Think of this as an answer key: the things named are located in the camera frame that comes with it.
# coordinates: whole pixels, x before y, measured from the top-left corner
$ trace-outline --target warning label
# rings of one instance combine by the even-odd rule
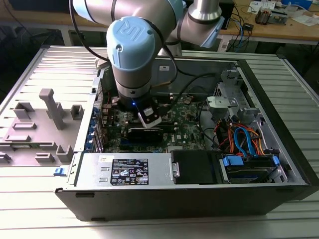
[[[113,159],[111,184],[121,185],[148,185],[148,159]]]

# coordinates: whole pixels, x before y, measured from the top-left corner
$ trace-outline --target light blue joint cap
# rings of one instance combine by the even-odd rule
[[[176,23],[177,23],[178,20],[183,16],[183,12],[184,12],[183,1],[182,0],[167,0],[167,1],[173,8],[173,11],[176,17]]]
[[[114,21],[106,34],[108,55],[113,66],[136,71],[149,63],[155,51],[152,27],[136,16]]]
[[[73,6],[79,16],[88,19],[89,21],[93,21],[90,17],[88,9],[86,8],[85,0],[73,0]]]
[[[201,47],[206,47],[206,48],[210,48],[213,46],[217,35],[221,29],[221,27],[223,26],[225,18],[223,18],[222,16],[220,17],[218,23],[216,24],[215,28],[212,30],[212,32],[210,33],[209,37],[203,42],[203,44],[201,45]]]

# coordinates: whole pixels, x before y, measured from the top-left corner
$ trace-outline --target slotted metal table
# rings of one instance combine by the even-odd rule
[[[93,48],[106,54],[105,48]],[[190,52],[185,56],[247,61],[271,102],[319,176],[319,98],[285,59],[276,55]],[[85,103],[95,78],[95,57],[83,47],[40,49],[0,106],[0,138],[15,117],[13,108],[38,98],[43,87],[55,91],[64,109]],[[319,192],[285,203],[265,216],[123,222],[81,222],[54,195],[66,178],[56,167],[0,168],[0,237],[10,238],[316,238]]]

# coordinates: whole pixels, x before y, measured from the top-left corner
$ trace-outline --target white label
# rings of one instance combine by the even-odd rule
[[[100,156],[99,162],[100,163],[112,163],[113,159],[114,159],[114,155]]]
[[[159,71],[169,71],[169,66],[159,66]]]
[[[148,178],[136,178],[136,181],[148,181]]]

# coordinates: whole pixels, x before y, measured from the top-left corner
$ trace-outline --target screw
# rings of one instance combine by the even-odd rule
[[[118,51],[121,51],[121,50],[122,50],[122,46],[121,46],[121,45],[117,45],[117,46],[116,46],[116,49],[117,49]]]

